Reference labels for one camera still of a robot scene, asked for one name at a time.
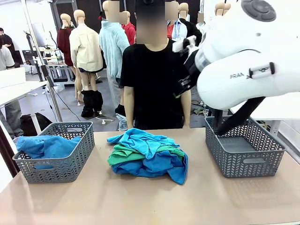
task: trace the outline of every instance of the black bag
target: black bag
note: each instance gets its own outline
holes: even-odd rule
[[[52,122],[44,115],[37,112],[36,116],[37,116],[38,124],[41,127],[42,131],[47,126],[52,124]],[[34,124],[32,122],[32,118],[31,118],[30,114],[21,116],[20,120],[21,120],[21,129],[24,131],[23,136],[28,137],[28,136],[37,136],[38,135],[37,131],[34,127]]]

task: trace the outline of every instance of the green towel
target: green towel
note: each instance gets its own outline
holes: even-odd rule
[[[177,155],[179,160],[184,158],[184,152],[181,149],[177,149],[172,146],[162,146],[158,148],[157,152],[169,151],[171,154]],[[117,144],[113,148],[113,152],[108,158],[109,165],[116,165],[118,163],[124,163],[127,161],[139,160],[146,158],[139,151],[127,148],[121,144]]]

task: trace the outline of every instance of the black pants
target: black pants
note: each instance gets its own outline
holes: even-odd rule
[[[161,129],[180,129],[183,127],[183,118],[172,120],[169,123],[158,121],[139,121],[135,120],[135,128],[140,130],[161,130]]]

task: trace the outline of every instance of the gray plastic basket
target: gray plastic basket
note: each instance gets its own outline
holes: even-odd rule
[[[224,135],[213,132],[214,117],[205,118],[206,144],[227,178],[274,176],[285,144],[252,118]]]
[[[52,123],[40,135],[59,135],[72,139],[81,137],[80,142],[66,158],[31,159],[23,151],[14,155],[28,183],[67,183],[77,179],[95,142],[92,122]],[[37,165],[49,166],[51,169],[37,169]]]

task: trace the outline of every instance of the white box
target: white box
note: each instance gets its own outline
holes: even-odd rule
[[[0,71],[0,88],[26,82],[25,68],[14,68]]]

